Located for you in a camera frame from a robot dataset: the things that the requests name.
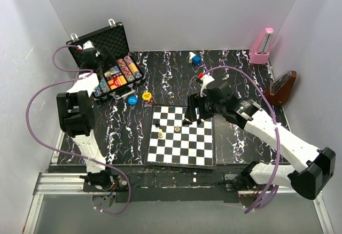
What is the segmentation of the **black aluminium poker case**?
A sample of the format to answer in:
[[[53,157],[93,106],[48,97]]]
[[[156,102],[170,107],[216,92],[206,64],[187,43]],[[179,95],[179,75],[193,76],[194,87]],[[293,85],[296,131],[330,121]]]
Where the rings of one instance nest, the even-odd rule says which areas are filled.
[[[93,70],[92,58],[93,56],[99,56],[100,54],[105,58],[106,67],[104,73],[110,68],[118,66],[118,59],[124,59],[125,56],[131,57],[123,24],[121,22],[115,22],[113,19],[110,19],[108,22],[109,26],[80,37],[72,33],[71,40],[66,42],[66,44],[70,46],[69,51],[79,69],[89,68]],[[86,41],[92,41],[97,50],[93,52],[83,52],[82,46]],[[111,97],[120,99],[121,97],[134,93],[136,88],[145,80],[145,74],[136,61],[133,60],[133,62],[143,75],[141,79],[135,78],[134,82],[127,82],[127,84],[111,90],[100,98],[95,98],[92,93],[94,99],[106,100]]]

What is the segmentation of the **red yellow card deck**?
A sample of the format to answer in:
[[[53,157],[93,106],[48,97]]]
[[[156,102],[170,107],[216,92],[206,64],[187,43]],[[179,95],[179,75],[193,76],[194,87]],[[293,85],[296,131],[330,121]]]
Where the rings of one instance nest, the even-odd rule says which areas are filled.
[[[107,84],[111,90],[114,90],[127,84],[127,81],[123,75],[112,75],[107,78]]]

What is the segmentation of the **red triangle token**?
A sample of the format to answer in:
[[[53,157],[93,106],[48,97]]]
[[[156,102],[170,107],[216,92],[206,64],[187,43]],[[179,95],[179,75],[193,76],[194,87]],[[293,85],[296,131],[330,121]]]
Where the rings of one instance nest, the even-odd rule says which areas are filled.
[[[155,103],[156,103],[156,101],[154,100],[154,98],[150,98],[149,100],[146,101],[145,106],[146,107],[151,107]]]

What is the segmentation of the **yellow round button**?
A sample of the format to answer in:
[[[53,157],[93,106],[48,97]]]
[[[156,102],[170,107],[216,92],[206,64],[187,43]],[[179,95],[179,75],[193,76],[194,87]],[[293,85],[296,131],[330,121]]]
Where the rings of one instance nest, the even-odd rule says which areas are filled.
[[[144,92],[143,94],[142,94],[142,99],[144,100],[144,101],[148,101],[148,100],[150,100],[152,98],[152,94],[150,93],[150,92]]]

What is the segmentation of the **blue round button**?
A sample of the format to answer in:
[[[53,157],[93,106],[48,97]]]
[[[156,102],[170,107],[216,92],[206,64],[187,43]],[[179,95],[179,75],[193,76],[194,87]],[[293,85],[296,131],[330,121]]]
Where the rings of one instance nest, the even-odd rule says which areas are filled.
[[[136,96],[130,96],[127,102],[129,105],[136,105],[138,102],[138,98]]]

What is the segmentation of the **blue patterned card deck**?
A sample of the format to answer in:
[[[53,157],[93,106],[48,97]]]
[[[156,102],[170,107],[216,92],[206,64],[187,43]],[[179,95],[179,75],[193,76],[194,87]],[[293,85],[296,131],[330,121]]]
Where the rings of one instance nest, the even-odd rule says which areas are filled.
[[[114,67],[110,68],[107,72],[105,72],[104,76],[105,77],[110,77],[110,76],[113,76],[113,75],[115,75],[117,73],[120,73],[120,72],[121,71],[120,71],[119,67],[118,66],[114,66]]]

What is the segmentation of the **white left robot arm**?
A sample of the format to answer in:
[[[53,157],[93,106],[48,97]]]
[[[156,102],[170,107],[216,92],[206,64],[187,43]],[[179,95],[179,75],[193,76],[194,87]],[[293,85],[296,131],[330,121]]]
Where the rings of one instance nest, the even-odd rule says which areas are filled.
[[[59,124],[84,157],[87,174],[81,178],[99,190],[108,191],[113,187],[114,179],[95,139],[91,102],[91,94],[99,81],[92,69],[84,71],[70,89],[56,96]]]

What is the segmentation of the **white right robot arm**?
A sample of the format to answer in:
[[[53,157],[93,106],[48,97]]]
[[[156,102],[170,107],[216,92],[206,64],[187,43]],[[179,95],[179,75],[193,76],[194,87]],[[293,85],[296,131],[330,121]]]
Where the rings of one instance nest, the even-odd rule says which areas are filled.
[[[314,200],[332,178],[335,152],[311,145],[282,125],[275,124],[261,106],[248,98],[237,98],[230,85],[209,75],[198,79],[200,91],[188,97],[185,118],[191,122],[221,115],[229,123],[258,137],[287,161],[288,165],[251,162],[228,184],[254,190],[271,181],[272,185],[293,188],[302,197]]]

